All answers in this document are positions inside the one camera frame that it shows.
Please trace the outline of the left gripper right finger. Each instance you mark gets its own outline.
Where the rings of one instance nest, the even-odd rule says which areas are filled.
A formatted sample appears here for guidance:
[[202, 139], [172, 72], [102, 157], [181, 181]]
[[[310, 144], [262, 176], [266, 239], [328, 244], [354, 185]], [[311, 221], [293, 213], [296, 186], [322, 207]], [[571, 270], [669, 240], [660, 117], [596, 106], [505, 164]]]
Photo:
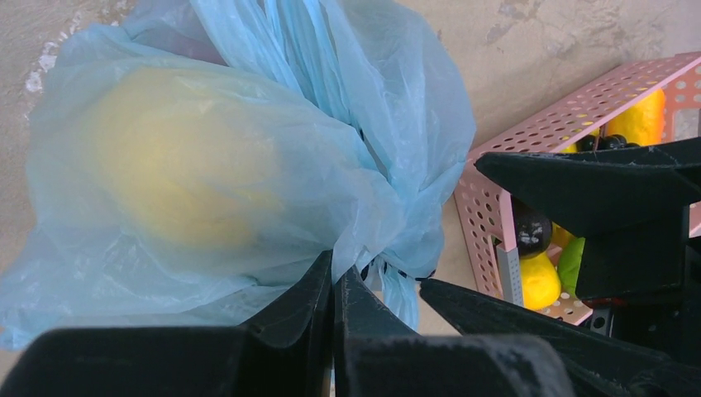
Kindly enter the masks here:
[[528, 335], [422, 336], [366, 287], [357, 269], [336, 283], [338, 396], [572, 396], [556, 351]]

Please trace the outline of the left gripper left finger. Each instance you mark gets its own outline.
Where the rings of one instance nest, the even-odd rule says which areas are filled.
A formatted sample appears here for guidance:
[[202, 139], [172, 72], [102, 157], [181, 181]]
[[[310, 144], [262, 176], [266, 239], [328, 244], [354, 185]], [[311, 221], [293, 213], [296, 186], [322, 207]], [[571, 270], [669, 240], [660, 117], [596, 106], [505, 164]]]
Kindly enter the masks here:
[[64, 328], [38, 337], [4, 396], [318, 396], [329, 386], [331, 253], [237, 326]]

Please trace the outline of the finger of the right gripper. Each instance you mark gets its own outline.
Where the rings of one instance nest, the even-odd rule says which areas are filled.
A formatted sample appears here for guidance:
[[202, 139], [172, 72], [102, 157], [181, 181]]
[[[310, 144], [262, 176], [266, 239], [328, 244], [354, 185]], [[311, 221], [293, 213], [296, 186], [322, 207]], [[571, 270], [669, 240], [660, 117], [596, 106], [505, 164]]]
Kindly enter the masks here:
[[700, 369], [442, 280], [421, 297], [460, 334], [527, 334], [548, 342], [578, 396], [698, 396]]
[[677, 299], [700, 140], [576, 154], [489, 152], [477, 170], [585, 240], [580, 299]]

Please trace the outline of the yellow pear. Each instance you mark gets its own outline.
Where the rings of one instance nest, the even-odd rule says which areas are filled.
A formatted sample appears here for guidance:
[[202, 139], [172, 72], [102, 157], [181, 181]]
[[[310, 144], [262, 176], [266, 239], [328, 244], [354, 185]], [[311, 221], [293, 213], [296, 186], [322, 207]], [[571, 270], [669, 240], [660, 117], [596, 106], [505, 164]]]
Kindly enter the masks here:
[[253, 245], [260, 215], [280, 208], [271, 135], [228, 78], [140, 68], [85, 113], [103, 185], [133, 224], [188, 249]]

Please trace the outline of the light blue plastic bag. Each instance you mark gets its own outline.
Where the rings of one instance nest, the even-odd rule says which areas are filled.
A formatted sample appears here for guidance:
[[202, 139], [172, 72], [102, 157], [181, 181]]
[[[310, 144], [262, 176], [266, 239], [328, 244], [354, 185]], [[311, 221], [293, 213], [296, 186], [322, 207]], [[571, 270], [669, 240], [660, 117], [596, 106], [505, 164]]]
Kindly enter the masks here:
[[475, 122], [393, 1], [142, 1], [72, 35], [29, 116], [36, 226], [1, 346], [59, 327], [236, 325], [322, 251], [418, 324]]

